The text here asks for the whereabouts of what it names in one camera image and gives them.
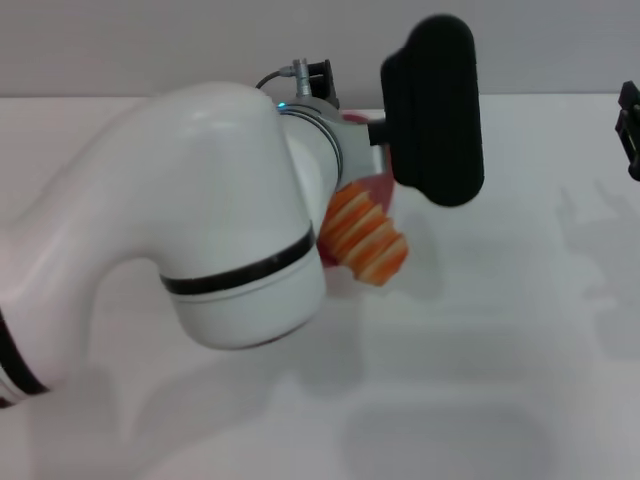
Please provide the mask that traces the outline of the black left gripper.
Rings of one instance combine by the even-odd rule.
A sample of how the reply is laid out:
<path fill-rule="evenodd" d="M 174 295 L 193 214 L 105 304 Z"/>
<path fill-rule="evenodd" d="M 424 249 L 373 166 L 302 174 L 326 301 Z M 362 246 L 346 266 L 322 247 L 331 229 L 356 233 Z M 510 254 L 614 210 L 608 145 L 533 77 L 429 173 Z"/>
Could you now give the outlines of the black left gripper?
<path fill-rule="evenodd" d="M 339 109 L 340 102 L 335 89 L 330 60 L 326 59 L 322 62 L 310 63 L 308 65 L 308 73 L 311 95 Z"/>

